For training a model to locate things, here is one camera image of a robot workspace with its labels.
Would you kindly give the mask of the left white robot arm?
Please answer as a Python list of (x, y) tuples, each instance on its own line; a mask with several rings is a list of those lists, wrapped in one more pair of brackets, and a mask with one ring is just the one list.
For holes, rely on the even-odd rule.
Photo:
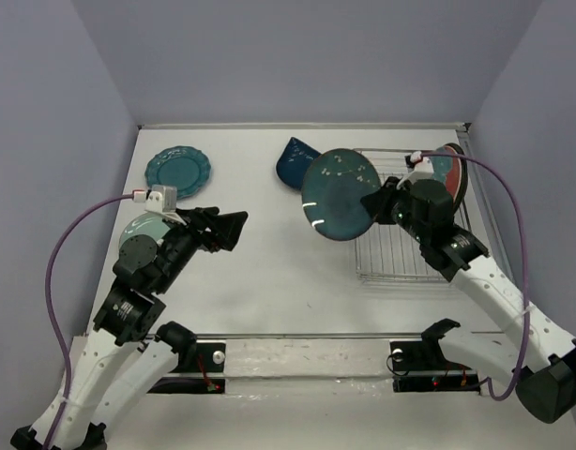
[(74, 369), (33, 424), (18, 428), (16, 449), (104, 449), (137, 402), (173, 369), (189, 368), (197, 337), (177, 322), (150, 331), (166, 293), (199, 250), (231, 251), (248, 220), (245, 211), (177, 209), (163, 220), (159, 239), (127, 239), (114, 264), (114, 283), (98, 310)]

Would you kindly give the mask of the teal scalloped plate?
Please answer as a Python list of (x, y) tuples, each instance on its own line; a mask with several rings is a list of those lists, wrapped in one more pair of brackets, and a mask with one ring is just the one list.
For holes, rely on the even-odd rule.
[(144, 170), (149, 188), (154, 185), (174, 187), (177, 199), (183, 200), (197, 195), (207, 184), (212, 166), (201, 150), (178, 145), (166, 148), (152, 157)]

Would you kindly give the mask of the light mint glass plate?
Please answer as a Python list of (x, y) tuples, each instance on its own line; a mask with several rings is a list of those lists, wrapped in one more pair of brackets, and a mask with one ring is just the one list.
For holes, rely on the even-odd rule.
[(171, 226), (163, 217), (153, 213), (144, 213), (133, 219), (121, 232), (117, 249), (120, 249), (126, 241), (137, 235), (147, 235), (157, 244), (160, 244), (163, 236)]

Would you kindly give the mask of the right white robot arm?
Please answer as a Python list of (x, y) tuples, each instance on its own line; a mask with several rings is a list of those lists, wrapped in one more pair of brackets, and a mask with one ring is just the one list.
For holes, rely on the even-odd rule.
[(501, 360), (484, 346), (473, 366), (500, 383), (512, 382), (519, 401), (552, 424), (576, 406), (576, 337), (549, 319), (500, 269), (489, 250), (454, 221), (453, 199), (432, 179), (390, 177), (361, 203), (380, 225), (398, 225), (419, 244), (422, 258), (465, 293), (518, 349)]

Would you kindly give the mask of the dark teal round plate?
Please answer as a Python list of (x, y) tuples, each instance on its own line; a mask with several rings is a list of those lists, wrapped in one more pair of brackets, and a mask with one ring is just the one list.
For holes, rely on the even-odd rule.
[(365, 156), (353, 149), (333, 149), (307, 169), (301, 187), (302, 208), (323, 237), (350, 241), (373, 224), (361, 199), (381, 186), (378, 172)]

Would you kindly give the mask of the red and blue floral plate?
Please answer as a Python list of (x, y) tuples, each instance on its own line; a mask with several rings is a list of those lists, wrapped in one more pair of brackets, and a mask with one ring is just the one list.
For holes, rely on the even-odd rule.
[(445, 185), (447, 181), (447, 173), (451, 169), (452, 159), (450, 155), (462, 154), (462, 149), (454, 142), (447, 143), (435, 151), (435, 156), (431, 157), (433, 165), (434, 180), (437, 180)]

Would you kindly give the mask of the dark blue teardrop dish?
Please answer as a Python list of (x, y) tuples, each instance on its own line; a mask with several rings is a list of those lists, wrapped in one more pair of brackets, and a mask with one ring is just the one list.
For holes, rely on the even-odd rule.
[(276, 163), (276, 175), (285, 186), (300, 191), (308, 168), (320, 156), (321, 153), (307, 143), (291, 137)]

